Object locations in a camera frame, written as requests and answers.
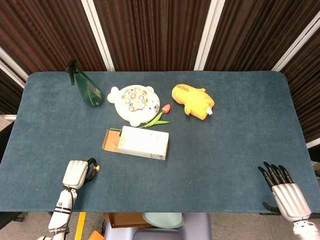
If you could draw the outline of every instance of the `brown wooden box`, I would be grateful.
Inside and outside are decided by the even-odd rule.
[[[111,227],[130,228],[130,227],[152,227],[142,217],[141,212],[104,212],[103,217],[107,220]]]

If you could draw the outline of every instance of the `brown curtain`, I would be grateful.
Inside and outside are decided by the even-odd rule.
[[[81,0],[0,0],[0,46],[28,73],[105,65]]]
[[[0,115],[17,114],[23,89],[0,70]]]
[[[320,138],[320,29],[282,69],[306,142]]]
[[[226,0],[204,69],[271,70],[319,11],[319,0]]]
[[[193,70],[210,0],[95,0],[116,71]]]

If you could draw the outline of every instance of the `robotic arm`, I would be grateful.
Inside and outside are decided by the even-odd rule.
[[[89,177],[86,178],[90,170],[90,165],[93,164],[93,170]],[[96,176],[101,167],[97,165],[97,161],[92,157],[88,161],[72,160],[69,162],[64,178],[63,190],[60,193],[59,200],[55,206],[52,218],[49,223],[49,232],[53,238],[42,236],[37,240],[65,240],[69,233],[69,221],[75,201],[77,199],[77,190]]]
[[[313,223],[309,222],[311,210],[302,194],[300,188],[295,184],[289,172],[281,165],[269,165],[263,162],[268,172],[262,167],[258,167],[272,194],[278,207],[270,206],[263,202],[263,206],[276,214],[281,214],[285,219],[293,222],[293,232],[301,240],[320,240],[320,230]]]

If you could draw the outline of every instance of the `orange object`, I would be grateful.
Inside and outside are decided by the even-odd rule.
[[[104,236],[102,236],[99,232],[94,230],[88,240],[104,240]]]

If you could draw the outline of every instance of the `light blue plate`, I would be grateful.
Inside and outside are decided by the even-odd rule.
[[[175,229],[185,222],[181,212],[144,212],[142,217],[149,224],[162,229]]]

